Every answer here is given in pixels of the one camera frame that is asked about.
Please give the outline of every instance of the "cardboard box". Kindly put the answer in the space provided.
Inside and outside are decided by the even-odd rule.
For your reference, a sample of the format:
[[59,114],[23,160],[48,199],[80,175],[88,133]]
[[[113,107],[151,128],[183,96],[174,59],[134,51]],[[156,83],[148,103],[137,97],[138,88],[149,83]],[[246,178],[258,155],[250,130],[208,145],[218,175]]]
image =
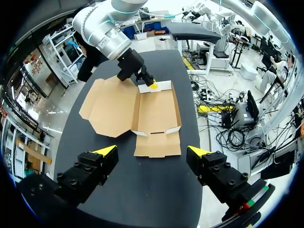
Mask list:
[[24,144],[20,139],[16,140],[16,145],[20,148],[22,148],[25,152],[27,152],[28,154],[32,155],[33,157],[42,160],[43,162],[47,163],[47,164],[51,164],[52,163],[52,159],[44,156],[43,154],[41,154],[41,146],[37,145],[35,142],[32,142],[30,146],[27,146],[26,144]]
[[171,81],[157,85],[153,90],[116,76],[97,79],[79,114],[97,134],[116,138],[128,130],[134,132],[134,156],[180,155],[181,118],[174,87]]
[[154,37],[155,36],[155,30],[147,32],[147,37]]

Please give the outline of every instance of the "black chair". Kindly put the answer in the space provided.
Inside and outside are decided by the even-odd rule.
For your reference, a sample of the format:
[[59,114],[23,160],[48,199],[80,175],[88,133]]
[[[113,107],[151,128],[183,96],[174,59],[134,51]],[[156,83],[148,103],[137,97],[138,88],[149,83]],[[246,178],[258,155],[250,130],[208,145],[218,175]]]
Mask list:
[[260,51],[261,51],[260,56],[264,54],[266,48],[267,48],[266,38],[264,39],[264,37],[262,37],[261,45],[260,45]]
[[267,44],[266,44],[266,46],[263,46],[263,48],[264,48],[264,56],[262,58],[262,63],[265,65],[265,67],[257,67],[256,70],[260,69],[263,72],[266,72],[269,70],[269,71],[273,72],[274,74],[276,74],[276,69],[272,66],[270,57],[277,59],[278,52],[276,50],[273,50]]

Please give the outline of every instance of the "screw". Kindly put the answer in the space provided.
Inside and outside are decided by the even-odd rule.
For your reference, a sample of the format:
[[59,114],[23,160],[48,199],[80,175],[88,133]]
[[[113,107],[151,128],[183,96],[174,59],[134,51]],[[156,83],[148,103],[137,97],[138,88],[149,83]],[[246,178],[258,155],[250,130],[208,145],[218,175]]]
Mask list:
[[63,173],[61,173],[61,172],[57,173],[57,178],[62,179],[63,178]]
[[234,182],[234,180],[231,180],[231,181],[228,182],[228,184],[229,184],[230,186],[233,186],[233,185],[235,184],[235,182]]
[[75,179],[71,180],[71,185],[76,185],[77,181]]
[[243,177],[244,179],[246,179],[246,178],[248,177],[248,173],[246,173],[246,172],[242,173],[242,177]]

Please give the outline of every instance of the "white cardboard panel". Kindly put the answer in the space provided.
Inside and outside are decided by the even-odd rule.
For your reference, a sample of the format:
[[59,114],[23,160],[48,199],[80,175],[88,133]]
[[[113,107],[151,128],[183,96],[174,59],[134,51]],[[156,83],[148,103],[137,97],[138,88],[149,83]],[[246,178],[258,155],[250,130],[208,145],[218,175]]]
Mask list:
[[137,132],[137,131],[132,131],[132,132],[135,133],[136,135],[148,136],[145,132]]
[[166,134],[178,132],[180,130],[180,128],[181,128],[181,126],[170,128],[170,129],[166,130]]
[[151,89],[146,84],[139,85],[138,86],[139,92],[141,94],[144,94],[144,93],[153,93],[153,92],[160,92],[160,91],[163,91],[163,90],[172,89],[171,81],[156,82],[156,84],[158,86],[157,89]]

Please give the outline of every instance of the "yellow object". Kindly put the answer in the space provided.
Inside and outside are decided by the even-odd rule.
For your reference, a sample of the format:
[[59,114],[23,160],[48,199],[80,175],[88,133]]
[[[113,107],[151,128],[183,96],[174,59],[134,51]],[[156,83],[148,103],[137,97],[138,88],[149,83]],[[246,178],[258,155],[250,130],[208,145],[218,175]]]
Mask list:
[[200,105],[198,107],[198,113],[221,112],[223,110],[231,111],[232,109],[233,109],[233,106],[204,106],[204,105]]
[[190,148],[193,152],[195,152],[200,158],[207,153],[212,153],[212,152],[200,149],[200,148],[196,148],[194,146],[188,146],[188,148]]
[[186,57],[181,57],[182,58],[182,61],[184,62],[184,64],[186,65],[186,67],[189,69],[189,70],[195,70],[193,68],[193,66],[191,65],[191,63],[188,61],[188,59]]
[[112,149],[114,149],[115,147],[117,147],[116,145],[114,146],[109,146],[103,149],[100,149],[98,151],[92,151],[91,153],[98,153],[98,154],[102,154],[104,157],[108,155],[109,152],[112,151]]
[[155,79],[153,79],[153,84],[151,85],[151,86],[149,86],[151,89],[157,89],[158,88],[158,86],[157,86],[157,84],[156,84],[156,81],[155,81]]

